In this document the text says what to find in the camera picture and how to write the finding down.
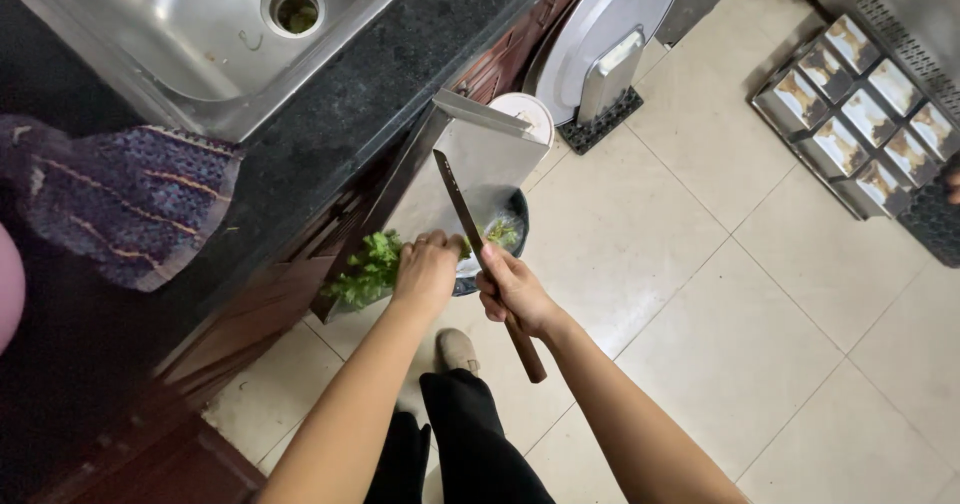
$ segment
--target kitchen knife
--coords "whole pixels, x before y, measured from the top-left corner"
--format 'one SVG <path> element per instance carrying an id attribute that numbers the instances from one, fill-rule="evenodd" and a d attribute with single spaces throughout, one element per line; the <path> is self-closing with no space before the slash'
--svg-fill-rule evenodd
<path id="1" fill-rule="evenodd" d="M 483 249 L 483 238 L 480 237 L 480 232 L 477 230 L 477 225 L 471 216 L 471 210 L 467 207 L 467 202 L 464 200 L 462 192 L 460 192 L 460 187 L 457 186 L 457 180 L 453 177 L 453 170 L 450 168 L 447 155 L 438 149 L 434 149 L 433 156 L 437 160 L 439 175 L 443 178 L 443 185 L 446 186 L 446 191 L 450 194 L 450 201 L 453 203 L 453 208 L 457 211 L 457 217 L 460 219 L 460 224 L 466 233 L 466 239 L 470 241 L 470 246 L 477 255 L 480 269 L 483 270 L 484 276 L 487 279 L 493 281 L 494 277 L 490 275 L 487 265 L 483 259 L 480 258 L 480 250 Z M 540 354 L 537 353 L 537 349 L 534 347 L 533 339 L 522 332 L 520 322 L 517 320 L 517 315 L 510 309 L 507 309 L 507 317 L 504 324 L 507 326 L 507 331 L 510 332 L 510 339 L 513 341 L 516 353 L 520 355 L 520 362 L 523 363 L 523 369 L 526 370 L 527 376 L 530 377 L 530 382 L 534 384 L 543 382 L 546 378 L 546 369 L 544 369 L 544 363 L 541 362 Z"/>

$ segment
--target purple towel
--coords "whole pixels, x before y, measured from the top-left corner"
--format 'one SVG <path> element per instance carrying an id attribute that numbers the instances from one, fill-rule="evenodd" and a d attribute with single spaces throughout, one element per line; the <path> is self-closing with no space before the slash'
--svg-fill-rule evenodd
<path id="1" fill-rule="evenodd" d="M 71 139 L 0 115 L 0 178 L 13 183 L 32 229 L 143 292 L 178 274 L 220 225 L 241 160 L 239 144 L 178 129 Z"/>

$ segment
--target hand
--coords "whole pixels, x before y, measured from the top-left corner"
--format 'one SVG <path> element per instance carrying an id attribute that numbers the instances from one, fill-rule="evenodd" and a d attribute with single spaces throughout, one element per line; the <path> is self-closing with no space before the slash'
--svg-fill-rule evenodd
<path id="1" fill-rule="evenodd" d="M 949 188 L 946 201 L 950 204 L 960 204 L 960 168 L 946 175 L 946 186 Z"/>
<path id="2" fill-rule="evenodd" d="M 457 280 L 457 261 L 464 239 L 443 230 L 434 230 L 404 243 L 400 249 L 400 266 L 390 303 L 398 303 L 422 311 L 432 322 L 447 306 Z"/>
<path id="3" fill-rule="evenodd" d="M 492 276 L 477 274 L 480 302 L 486 317 L 495 323 L 507 318 L 504 305 L 517 316 L 523 333 L 545 339 L 556 326 L 565 322 L 564 310 L 547 295 L 533 271 L 521 260 L 496 243 L 485 243 L 479 258 Z M 499 291 L 499 300 L 495 298 Z"/>

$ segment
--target pink object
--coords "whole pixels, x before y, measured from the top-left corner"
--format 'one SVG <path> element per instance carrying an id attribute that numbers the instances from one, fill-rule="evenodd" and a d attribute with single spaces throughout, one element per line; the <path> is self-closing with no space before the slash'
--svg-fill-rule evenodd
<path id="1" fill-rule="evenodd" d="M 20 323 L 26 282 L 17 246 L 0 224 L 0 353 L 7 348 Z"/>

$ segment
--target sink strainer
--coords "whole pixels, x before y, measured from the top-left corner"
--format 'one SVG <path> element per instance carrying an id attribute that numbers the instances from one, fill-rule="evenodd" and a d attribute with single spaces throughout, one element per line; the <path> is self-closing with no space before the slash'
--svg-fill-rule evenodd
<path id="1" fill-rule="evenodd" d="M 327 16 L 327 4 L 324 0 L 262 0 L 260 14 L 277 35 L 306 37 L 320 29 Z"/>

